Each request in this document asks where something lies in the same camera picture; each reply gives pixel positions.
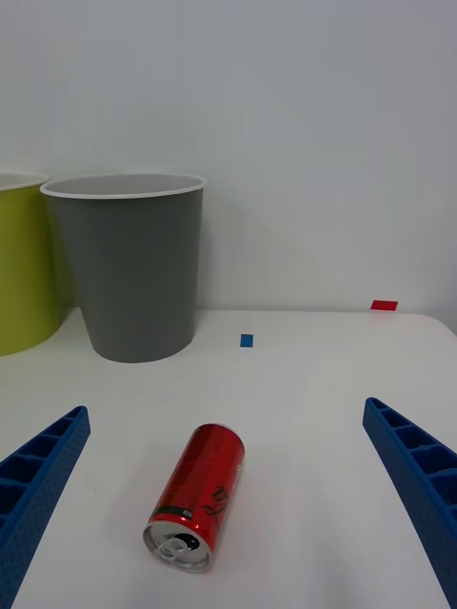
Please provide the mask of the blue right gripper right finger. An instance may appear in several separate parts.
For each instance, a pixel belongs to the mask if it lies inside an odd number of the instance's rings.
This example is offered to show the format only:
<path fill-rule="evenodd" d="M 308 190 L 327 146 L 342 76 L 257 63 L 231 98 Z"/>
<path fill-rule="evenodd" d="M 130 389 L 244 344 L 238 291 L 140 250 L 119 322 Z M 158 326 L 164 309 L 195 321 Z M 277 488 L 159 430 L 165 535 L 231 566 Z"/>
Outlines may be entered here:
<path fill-rule="evenodd" d="M 456 453 L 376 398 L 363 427 L 451 608 L 457 605 Z"/>

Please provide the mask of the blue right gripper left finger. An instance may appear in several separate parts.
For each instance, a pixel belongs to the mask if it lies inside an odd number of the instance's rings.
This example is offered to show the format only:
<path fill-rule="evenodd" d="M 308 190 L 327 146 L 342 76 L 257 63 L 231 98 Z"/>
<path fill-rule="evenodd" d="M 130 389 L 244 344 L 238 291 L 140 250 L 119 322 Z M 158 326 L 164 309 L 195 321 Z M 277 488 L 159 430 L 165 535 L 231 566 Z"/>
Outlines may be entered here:
<path fill-rule="evenodd" d="M 89 411 L 79 405 L 1 461 L 1 608 L 12 607 L 89 435 Z"/>

